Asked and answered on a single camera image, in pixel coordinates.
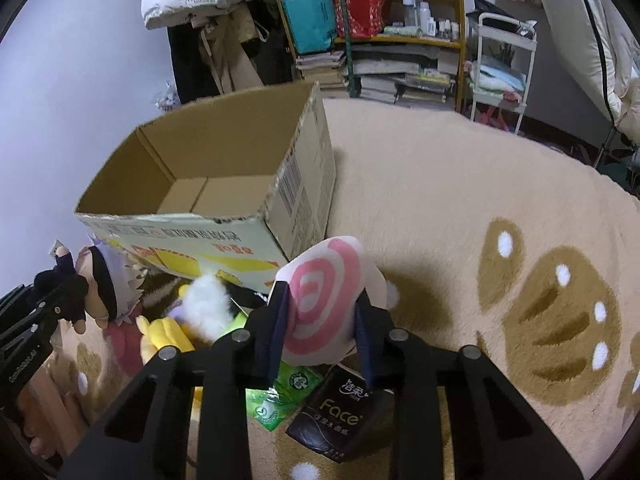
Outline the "purple white-haired doll plush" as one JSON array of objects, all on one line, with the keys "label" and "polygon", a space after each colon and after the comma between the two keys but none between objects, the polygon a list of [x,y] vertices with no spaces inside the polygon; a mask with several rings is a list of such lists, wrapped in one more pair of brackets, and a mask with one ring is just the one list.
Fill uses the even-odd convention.
[{"label": "purple white-haired doll plush", "polygon": [[127,254],[93,237],[77,254],[55,242],[50,255],[54,267],[36,275],[35,300],[52,298],[55,312],[78,334],[85,333],[88,318],[101,330],[132,321],[144,272]]}]

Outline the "yellow plush dog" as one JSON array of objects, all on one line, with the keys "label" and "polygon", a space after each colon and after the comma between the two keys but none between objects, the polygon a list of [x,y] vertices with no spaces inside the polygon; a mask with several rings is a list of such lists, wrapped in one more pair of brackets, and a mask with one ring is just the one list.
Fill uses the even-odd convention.
[{"label": "yellow plush dog", "polygon": [[143,364],[165,347],[176,347],[182,353],[195,350],[188,335],[173,318],[165,316],[149,321],[145,316],[139,315],[136,317],[136,325],[141,334],[140,356]]}]

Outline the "white fluffy penguin plush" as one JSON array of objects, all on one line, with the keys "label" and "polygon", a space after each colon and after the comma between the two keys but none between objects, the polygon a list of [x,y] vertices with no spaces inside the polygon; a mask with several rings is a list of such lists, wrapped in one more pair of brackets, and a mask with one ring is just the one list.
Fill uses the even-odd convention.
[{"label": "white fluffy penguin plush", "polygon": [[206,274],[178,289],[168,316],[191,340],[212,344],[243,328],[250,312],[263,307],[266,300],[261,292]]}]

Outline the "pink swirl roll plush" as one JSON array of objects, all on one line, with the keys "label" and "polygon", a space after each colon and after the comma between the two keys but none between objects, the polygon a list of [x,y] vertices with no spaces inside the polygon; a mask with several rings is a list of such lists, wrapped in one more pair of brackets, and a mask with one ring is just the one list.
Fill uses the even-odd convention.
[{"label": "pink swirl roll plush", "polygon": [[322,240],[276,274],[285,284],[281,360],[292,366],[335,364],[354,351],[360,320],[368,335],[394,329],[397,289],[353,236]]}]

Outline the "green tissue pack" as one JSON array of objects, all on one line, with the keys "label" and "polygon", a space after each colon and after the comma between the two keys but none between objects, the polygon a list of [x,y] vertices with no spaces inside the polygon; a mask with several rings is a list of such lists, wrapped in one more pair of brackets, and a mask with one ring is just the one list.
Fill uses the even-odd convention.
[{"label": "green tissue pack", "polygon": [[321,381],[322,375],[310,367],[282,362],[269,389],[245,391],[247,414],[267,430],[275,430],[304,403]]}]

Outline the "cardboard box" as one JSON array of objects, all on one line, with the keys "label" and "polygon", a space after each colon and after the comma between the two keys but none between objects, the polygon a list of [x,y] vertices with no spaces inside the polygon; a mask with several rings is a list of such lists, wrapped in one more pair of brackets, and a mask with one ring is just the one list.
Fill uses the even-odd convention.
[{"label": "cardboard box", "polygon": [[310,82],[201,100],[134,129],[82,194],[97,237],[166,272],[269,292],[326,236],[336,179]]}]

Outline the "plastic bag with toys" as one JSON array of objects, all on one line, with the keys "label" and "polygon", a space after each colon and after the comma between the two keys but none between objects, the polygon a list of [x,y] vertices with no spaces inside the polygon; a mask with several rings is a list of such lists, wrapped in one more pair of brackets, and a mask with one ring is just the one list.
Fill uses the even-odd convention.
[{"label": "plastic bag with toys", "polygon": [[175,81],[166,81],[163,89],[153,96],[152,103],[163,113],[178,110],[182,107]]}]

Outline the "black coat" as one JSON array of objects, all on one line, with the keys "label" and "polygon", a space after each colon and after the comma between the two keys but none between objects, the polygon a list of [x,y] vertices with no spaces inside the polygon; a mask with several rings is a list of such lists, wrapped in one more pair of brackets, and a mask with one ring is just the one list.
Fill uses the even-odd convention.
[{"label": "black coat", "polygon": [[168,27],[171,66],[182,104],[218,96],[219,90],[201,54],[201,37],[190,23]]}]

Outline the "beige trench coat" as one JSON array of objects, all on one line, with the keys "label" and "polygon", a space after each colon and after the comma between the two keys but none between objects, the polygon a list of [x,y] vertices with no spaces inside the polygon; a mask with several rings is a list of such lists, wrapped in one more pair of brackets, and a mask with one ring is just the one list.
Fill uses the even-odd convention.
[{"label": "beige trench coat", "polygon": [[250,10],[241,4],[231,13],[212,16],[200,30],[201,55],[220,94],[264,85],[243,44],[258,39]]}]

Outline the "green pole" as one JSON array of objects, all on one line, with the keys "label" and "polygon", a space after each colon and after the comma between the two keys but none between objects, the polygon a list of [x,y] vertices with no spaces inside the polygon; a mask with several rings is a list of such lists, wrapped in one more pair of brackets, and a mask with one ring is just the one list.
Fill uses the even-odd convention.
[{"label": "green pole", "polygon": [[352,35],[350,34],[349,16],[347,0],[340,0],[341,14],[343,19],[344,43],[347,65],[348,93],[352,99],[359,96],[359,90],[356,84],[356,76],[354,72],[354,63],[352,62]]}]

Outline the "white rolling cart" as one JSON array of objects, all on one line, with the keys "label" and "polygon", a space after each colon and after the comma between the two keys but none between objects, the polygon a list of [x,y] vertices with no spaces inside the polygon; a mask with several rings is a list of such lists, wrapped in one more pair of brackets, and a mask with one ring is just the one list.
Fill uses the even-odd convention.
[{"label": "white rolling cart", "polygon": [[468,19],[476,41],[475,58],[465,63],[470,119],[518,134],[532,85],[537,23],[482,10]]}]

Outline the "stack of books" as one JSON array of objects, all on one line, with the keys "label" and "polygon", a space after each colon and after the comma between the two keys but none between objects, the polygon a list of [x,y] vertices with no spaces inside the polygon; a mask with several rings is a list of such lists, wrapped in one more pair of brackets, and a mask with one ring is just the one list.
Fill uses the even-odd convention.
[{"label": "stack of books", "polygon": [[344,50],[299,55],[295,66],[303,80],[314,82],[321,89],[345,89],[348,86]]}]

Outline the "cream folded mattress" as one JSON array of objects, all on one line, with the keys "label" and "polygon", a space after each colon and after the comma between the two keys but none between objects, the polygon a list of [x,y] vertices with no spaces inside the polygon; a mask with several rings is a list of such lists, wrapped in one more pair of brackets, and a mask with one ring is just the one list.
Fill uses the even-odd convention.
[{"label": "cream folded mattress", "polygon": [[560,59],[620,133],[639,142],[639,43],[612,0],[540,0]]}]

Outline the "wooden bookshelf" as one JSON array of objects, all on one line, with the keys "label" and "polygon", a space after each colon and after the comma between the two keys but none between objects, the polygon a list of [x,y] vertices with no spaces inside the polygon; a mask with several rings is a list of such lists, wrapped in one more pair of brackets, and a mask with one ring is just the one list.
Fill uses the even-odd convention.
[{"label": "wooden bookshelf", "polygon": [[276,0],[294,73],[325,96],[457,110],[464,0]]}]

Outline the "red gift bag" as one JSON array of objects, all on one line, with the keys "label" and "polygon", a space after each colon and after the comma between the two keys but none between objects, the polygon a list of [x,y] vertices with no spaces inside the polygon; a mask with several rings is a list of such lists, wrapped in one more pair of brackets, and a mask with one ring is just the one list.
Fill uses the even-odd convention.
[{"label": "red gift bag", "polygon": [[386,26],[392,0],[347,0],[352,38],[378,36]]}]

